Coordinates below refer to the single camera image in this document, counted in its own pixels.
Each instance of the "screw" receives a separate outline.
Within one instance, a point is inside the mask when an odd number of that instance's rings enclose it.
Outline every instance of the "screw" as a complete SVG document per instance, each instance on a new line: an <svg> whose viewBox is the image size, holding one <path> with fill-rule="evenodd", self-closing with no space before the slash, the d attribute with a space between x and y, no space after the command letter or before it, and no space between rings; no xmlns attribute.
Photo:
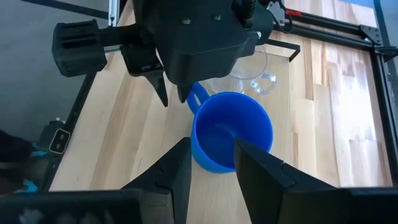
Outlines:
<svg viewBox="0 0 398 224"><path fill-rule="evenodd" d="M188 24L191 23L191 20L190 20L189 18L187 18L187 17L184 17L184 18L181 20L181 23L182 23L182 24L185 24L185 25L188 25Z"/></svg>
<svg viewBox="0 0 398 224"><path fill-rule="evenodd" d="M261 32L260 31L256 31L256 34L259 36L259 39L261 38Z"/></svg>
<svg viewBox="0 0 398 224"><path fill-rule="evenodd" d="M221 19L221 16L220 15L214 15L213 19L216 20L216 21L219 21Z"/></svg>

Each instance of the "clear glass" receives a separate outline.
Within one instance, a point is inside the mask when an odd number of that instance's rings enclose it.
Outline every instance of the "clear glass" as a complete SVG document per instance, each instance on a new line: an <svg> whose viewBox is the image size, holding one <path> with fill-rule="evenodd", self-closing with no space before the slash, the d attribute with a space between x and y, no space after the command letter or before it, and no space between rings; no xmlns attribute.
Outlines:
<svg viewBox="0 0 398 224"><path fill-rule="evenodd" d="M265 50L263 52L259 50L253 55L239 58L229 75L223 78L211 78L201 84L210 93L224 91L245 93L248 88L253 88L260 95L268 94L276 86L277 79L275 75L264 73L268 57Z"/></svg>

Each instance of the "black cable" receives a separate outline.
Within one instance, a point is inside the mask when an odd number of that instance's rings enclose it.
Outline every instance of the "black cable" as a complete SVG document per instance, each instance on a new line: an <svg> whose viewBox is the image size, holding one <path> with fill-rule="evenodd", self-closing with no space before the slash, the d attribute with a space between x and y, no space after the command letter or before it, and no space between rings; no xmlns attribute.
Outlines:
<svg viewBox="0 0 398 224"><path fill-rule="evenodd" d="M286 13L286 12L287 12L287 9L286 9L286 7L283 5L282 0L278 0L278 2L279 2L279 6L280 6L280 7L285 11L285 13ZM284 29L284 28L279 24L279 21L275 18L274 15L272 15L272 17L274 18L274 22L275 22L276 26L279 28L279 30L280 30L281 32L283 32L284 34L289 34L289 33L292 32L292 29L293 29L293 18L292 18L292 15L287 14L287 17L288 17L288 20L289 20L288 29Z"/></svg>
<svg viewBox="0 0 398 224"><path fill-rule="evenodd" d="M242 0L241 20L245 28L253 26L253 15L256 8L256 0Z"/></svg>

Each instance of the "light wood surface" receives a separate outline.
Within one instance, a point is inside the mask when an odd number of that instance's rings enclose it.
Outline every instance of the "light wood surface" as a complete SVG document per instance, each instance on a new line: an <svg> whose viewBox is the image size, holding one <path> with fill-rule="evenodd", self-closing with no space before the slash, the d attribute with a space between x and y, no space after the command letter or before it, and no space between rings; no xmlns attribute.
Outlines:
<svg viewBox="0 0 398 224"><path fill-rule="evenodd" d="M285 0L285 5L354 24L375 26L372 9L337 0ZM120 24L134 23L127 2ZM268 96L253 96L274 127L271 153L337 187L391 185L369 55L294 35L272 33L302 47L266 46L267 72L279 79ZM120 189L182 137L192 113L166 83L164 108L145 78L128 75L120 53L97 74L51 190ZM235 174L211 174L192 163L187 223L249 223Z"/></svg>

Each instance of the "blue mug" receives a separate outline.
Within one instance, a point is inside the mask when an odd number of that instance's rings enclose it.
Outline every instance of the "blue mug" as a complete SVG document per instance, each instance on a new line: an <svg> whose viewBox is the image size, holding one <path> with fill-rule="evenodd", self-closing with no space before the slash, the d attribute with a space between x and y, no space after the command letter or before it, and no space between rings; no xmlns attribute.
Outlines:
<svg viewBox="0 0 398 224"><path fill-rule="evenodd" d="M270 151L271 121L262 106L249 96L235 92L209 96L203 86L195 83L187 103L195 115L191 133L192 156L202 168L219 174L234 172L236 138Z"/></svg>

